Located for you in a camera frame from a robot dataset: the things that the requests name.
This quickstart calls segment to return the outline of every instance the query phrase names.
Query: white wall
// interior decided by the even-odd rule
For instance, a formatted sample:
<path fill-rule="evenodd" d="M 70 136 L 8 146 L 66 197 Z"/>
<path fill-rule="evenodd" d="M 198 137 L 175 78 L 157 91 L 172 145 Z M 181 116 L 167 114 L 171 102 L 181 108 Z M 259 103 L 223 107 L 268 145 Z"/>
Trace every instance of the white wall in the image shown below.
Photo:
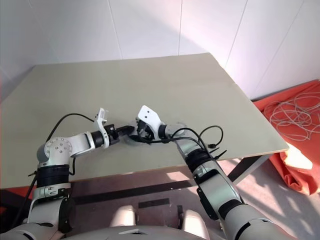
<path fill-rule="evenodd" d="M 2 99 L 36 64 L 204 52 L 256 98 L 320 78 L 319 12 L 320 0 L 0 0 Z"/>

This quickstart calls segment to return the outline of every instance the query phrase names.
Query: orange cloth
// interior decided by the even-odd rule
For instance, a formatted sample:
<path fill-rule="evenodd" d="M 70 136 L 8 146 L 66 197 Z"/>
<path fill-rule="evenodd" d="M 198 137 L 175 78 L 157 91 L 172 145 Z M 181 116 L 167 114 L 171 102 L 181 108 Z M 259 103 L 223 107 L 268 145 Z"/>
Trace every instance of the orange cloth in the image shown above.
<path fill-rule="evenodd" d="M 305 84 L 292 87 L 262 100 L 258 100 L 254 102 L 254 104 L 263 113 L 265 107 L 271 102 L 289 101 L 301 93 L 315 92 L 320 92 L 319 80 L 310 81 Z M 319 99 L 314 98 L 314 102 L 311 104 L 315 105 L 318 102 Z M 285 128 L 287 133 L 294 134 L 297 132 L 297 126 L 295 125 L 289 125 Z M 290 188 L 306 195 L 320 193 L 320 133 L 313 133 L 310 140 L 304 141 L 292 140 L 284 135 L 282 135 L 282 137 L 287 143 L 298 148 L 301 153 L 312 162 L 312 168 L 303 169 L 288 165 L 285 162 L 288 156 L 287 152 L 272 155 L 270 157 L 272 164 Z"/>

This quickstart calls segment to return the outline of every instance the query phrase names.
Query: light wooden surface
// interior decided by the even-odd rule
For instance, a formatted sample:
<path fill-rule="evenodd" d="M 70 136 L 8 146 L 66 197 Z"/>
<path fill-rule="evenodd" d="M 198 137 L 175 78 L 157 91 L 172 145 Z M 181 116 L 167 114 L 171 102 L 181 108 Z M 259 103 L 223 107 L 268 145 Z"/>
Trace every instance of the light wooden surface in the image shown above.
<path fill-rule="evenodd" d="M 1 105 L 1 188 L 30 184 L 27 175 L 37 167 L 37 149 L 63 115 L 94 117 L 102 107 L 109 111 L 108 123 L 121 127 L 135 119 L 142 105 L 165 123 L 184 122 L 198 132 L 209 125 L 222 126 L 220 150 L 227 149 L 222 159 L 288 148 L 209 53 L 37 65 Z M 91 122 L 71 116 L 55 136 L 93 130 Z M 207 143 L 219 138 L 217 129 L 204 136 Z M 183 164 L 173 143 L 133 146 L 122 141 L 78 158 L 70 180 Z"/>

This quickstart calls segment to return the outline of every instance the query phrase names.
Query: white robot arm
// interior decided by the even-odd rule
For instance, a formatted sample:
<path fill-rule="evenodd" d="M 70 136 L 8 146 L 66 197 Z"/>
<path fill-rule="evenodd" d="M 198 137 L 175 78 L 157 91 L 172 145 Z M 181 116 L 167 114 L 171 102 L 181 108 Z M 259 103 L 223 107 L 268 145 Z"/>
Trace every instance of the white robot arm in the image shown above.
<path fill-rule="evenodd" d="M 37 188 L 29 211 L 27 223 L 1 235 L 2 240 L 60 239 L 72 229 L 74 203 L 70 198 L 69 158 L 87 154 L 92 150 L 117 143 L 119 136 L 129 135 L 141 143 L 175 142 L 185 163 L 198 185 L 197 193 L 208 216 L 219 219 L 228 240 L 293 240 L 279 226 L 258 210 L 245 204 L 233 183 L 212 157 L 204 142 L 192 129 L 177 123 L 166 125 L 156 112 L 142 106 L 137 125 L 115 129 L 103 126 L 104 110 L 100 109 L 95 125 L 96 132 L 85 132 L 72 137 L 55 137 L 38 150 Z M 139 238 L 132 227 L 112 227 L 75 235 L 68 239 L 132 239 Z M 181 230 L 139 226 L 144 239 L 171 238 L 201 239 Z"/>

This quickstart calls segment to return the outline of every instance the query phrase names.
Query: gray floor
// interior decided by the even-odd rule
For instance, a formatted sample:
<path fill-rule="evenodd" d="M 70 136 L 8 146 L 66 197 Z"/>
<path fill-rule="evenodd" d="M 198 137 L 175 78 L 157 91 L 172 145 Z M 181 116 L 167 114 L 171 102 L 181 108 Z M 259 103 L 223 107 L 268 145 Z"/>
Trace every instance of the gray floor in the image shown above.
<path fill-rule="evenodd" d="M 226 173 L 237 164 L 237 160 L 220 162 Z M 152 171 L 108 176 L 76 182 L 74 197 L 98 193 L 134 189 L 150 185 L 171 183 L 190 179 L 186 166 Z M 291 235 L 301 240 L 320 239 L 320 196 L 306 196 L 289 189 L 273 165 L 267 161 L 237 185 L 244 200 L 259 209 Z M 140 196 L 77 205 L 75 228 L 71 235 L 108 227 L 113 213 L 121 206 L 133 205 L 138 214 L 139 225 L 156 225 L 176 228 L 178 226 L 177 205 L 184 210 L 198 212 L 209 229 L 212 240 L 218 234 L 224 237 L 217 221 L 207 217 L 197 187 L 174 189 Z M 141 202 L 169 198 L 169 204 L 139 208 Z"/>

